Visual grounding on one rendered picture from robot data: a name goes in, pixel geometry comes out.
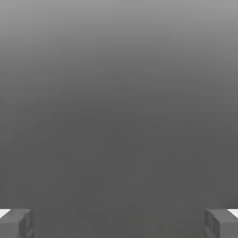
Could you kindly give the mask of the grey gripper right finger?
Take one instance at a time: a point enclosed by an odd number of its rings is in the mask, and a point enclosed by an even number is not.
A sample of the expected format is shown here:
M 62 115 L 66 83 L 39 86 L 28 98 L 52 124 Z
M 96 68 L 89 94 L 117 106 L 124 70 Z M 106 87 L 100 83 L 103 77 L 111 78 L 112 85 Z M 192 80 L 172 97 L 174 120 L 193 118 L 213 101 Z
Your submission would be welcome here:
M 204 238 L 238 238 L 238 209 L 206 209 Z

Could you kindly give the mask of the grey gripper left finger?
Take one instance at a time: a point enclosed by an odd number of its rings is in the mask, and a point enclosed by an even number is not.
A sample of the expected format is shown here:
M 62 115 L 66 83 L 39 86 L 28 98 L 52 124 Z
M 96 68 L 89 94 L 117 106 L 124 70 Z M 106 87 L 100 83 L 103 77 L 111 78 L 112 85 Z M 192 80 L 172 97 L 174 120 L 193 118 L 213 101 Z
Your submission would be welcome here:
M 0 208 L 0 238 L 34 238 L 34 210 Z

